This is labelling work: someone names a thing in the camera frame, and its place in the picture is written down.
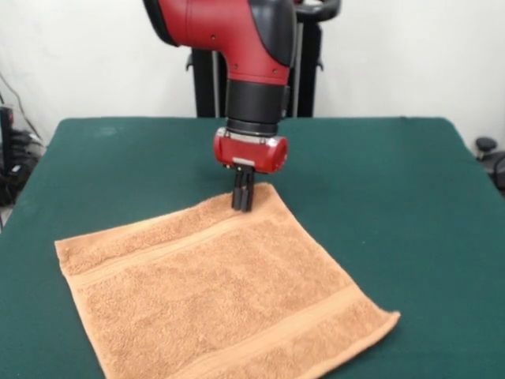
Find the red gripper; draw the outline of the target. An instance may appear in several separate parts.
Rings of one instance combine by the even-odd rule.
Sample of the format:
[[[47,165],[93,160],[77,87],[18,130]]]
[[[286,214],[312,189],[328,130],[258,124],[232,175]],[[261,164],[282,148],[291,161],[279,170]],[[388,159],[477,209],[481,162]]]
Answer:
[[[272,174],[279,171],[286,162],[288,140],[285,137],[259,137],[232,133],[225,127],[217,129],[213,149],[216,160],[224,166],[248,166],[243,170],[235,167],[232,193],[233,210],[250,212],[253,206],[255,171]]]

